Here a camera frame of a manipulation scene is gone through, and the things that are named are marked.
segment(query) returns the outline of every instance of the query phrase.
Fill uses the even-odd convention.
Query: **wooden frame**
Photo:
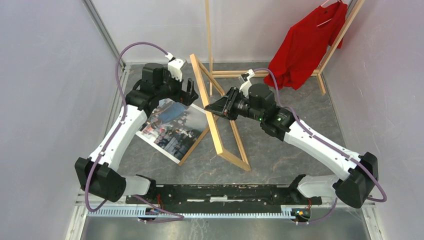
[[[199,88],[199,94],[201,101],[203,103],[203,107],[209,105],[209,96],[208,96],[208,90],[205,86],[205,81],[203,80],[202,73],[204,73],[207,78],[210,81],[210,85],[215,87],[219,94],[223,96],[225,94],[224,89],[218,84],[218,82],[215,80],[214,76],[206,69],[206,67],[199,61],[199,59],[194,55],[190,55],[191,65],[193,67],[194,76],[196,78],[196,82]],[[212,135],[213,144],[215,145],[216,154],[218,154],[220,157],[223,157],[230,163],[246,170],[250,171],[251,166],[249,165],[249,160],[246,155],[245,148],[242,143],[242,139],[240,138],[239,130],[237,129],[237,125],[235,121],[229,121],[231,124],[231,129],[235,137],[235,141],[238,146],[238,151],[240,152],[241,159],[229,152],[227,149],[224,148],[223,141],[221,140],[220,131],[218,130],[217,121],[214,118],[214,115],[206,111],[206,119],[207,123],[209,124],[209,130],[210,134]]]
[[[318,68],[313,71],[311,74],[311,77],[316,77],[319,85],[319,89],[321,91],[322,95],[325,95],[327,93],[326,87],[324,86],[323,81],[323,70],[326,67],[327,63],[329,62],[331,56],[333,55],[334,51],[336,50],[336,47],[339,45],[340,41],[345,36],[346,31],[350,27],[352,21],[358,14],[359,10],[361,9],[362,5],[364,4],[365,0],[357,0],[354,3],[353,9],[350,12],[350,14],[347,16],[346,22],[344,23],[343,27],[341,28],[340,32],[338,33],[337,37],[334,40],[334,43],[329,48],[327,53],[324,55],[324,57],[321,60],[321,63],[318,65]],[[210,16],[209,16],[209,0],[205,0],[205,9],[206,9],[206,28],[207,28],[207,47],[208,47],[208,53],[209,53],[209,72],[214,78],[238,78],[240,74],[244,74],[247,72],[247,70],[229,70],[229,71],[214,71],[213,69],[213,57],[212,57],[212,44],[211,44],[211,23],[210,23]],[[255,77],[266,77],[268,75],[268,72],[266,71],[258,71],[255,73]],[[213,85],[210,84],[209,88],[209,95],[212,96],[212,89]]]

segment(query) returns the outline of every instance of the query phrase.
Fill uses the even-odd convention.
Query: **robotic arm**
[[[118,119],[96,150],[88,158],[80,157],[76,161],[75,170],[82,189],[86,187],[89,172],[99,155],[100,160],[95,166],[89,184],[91,194],[116,202],[122,196],[145,195],[151,183],[154,183],[154,180],[141,175],[120,176],[117,170],[131,139],[159,105],[160,100],[169,98],[189,106],[199,97],[190,78],[186,90],[182,90],[181,69],[186,61],[168,55],[166,57],[170,61],[167,67],[158,63],[148,63],[143,67],[142,79],[137,81],[125,97],[127,111],[124,120],[121,118],[125,112],[123,106]],[[121,124],[119,130],[114,133],[119,124]]]
[[[240,90],[232,87],[205,110],[228,120],[236,120],[241,115],[259,121],[265,133],[302,149],[334,172],[329,176],[298,176],[297,189],[306,198],[337,196],[347,205],[360,208],[375,183],[351,159],[364,165],[377,180],[377,158],[369,152],[360,155],[348,150],[319,134],[303,120],[296,120],[291,111],[277,106],[274,93],[267,85],[251,84],[253,76],[252,70],[242,74]]]

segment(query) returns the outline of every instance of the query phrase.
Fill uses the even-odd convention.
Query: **white hanger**
[[[323,4],[321,4],[321,7],[323,7],[326,3],[328,3],[330,0],[327,0],[327,1],[325,1]],[[319,26],[321,26],[321,25],[323,25],[323,24],[326,24],[326,23],[328,23],[328,22],[330,22],[332,20],[332,18],[330,18],[330,19],[328,19],[327,21],[325,21],[325,22],[323,22],[323,23],[321,23],[321,24],[318,24],[318,25],[316,25],[317,27],[319,27]]]

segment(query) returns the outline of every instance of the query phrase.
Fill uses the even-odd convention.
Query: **red shirt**
[[[274,73],[278,88],[300,88],[318,67],[333,44],[343,24],[348,5],[335,2],[328,7],[317,7],[308,16],[290,28],[268,68]],[[331,19],[321,26],[319,24]],[[274,88],[270,75],[263,81]]]

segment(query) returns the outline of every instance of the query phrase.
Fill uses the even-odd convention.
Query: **marble floor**
[[[267,63],[217,63],[215,70],[246,70],[266,67]],[[125,94],[141,78],[142,65],[132,65]],[[191,65],[184,71],[184,79],[193,78]],[[236,78],[218,78],[224,90],[240,86]],[[252,82],[260,83],[261,78]],[[315,78],[310,78],[298,90],[283,88],[280,100],[292,106],[296,113],[313,129],[344,146],[329,95],[321,95]],[[200,99],[195,102],[202,106]],[[251,171],[231,164],[217,156],[211,134],[208,133],[182,166],[158,152],[138,136],[134,136],[123,155],[118,172],[121,175],[140,174],[155,179],[158,184],[289,184],[299,174],[311,176],[330,175],[332,172],[299,148],[281,142],[263,132],[259,123],[239,117],[236,121],[245,146]],[[225,147],[240,157],[236,141],[228,121],[219,120],[219,130]]]

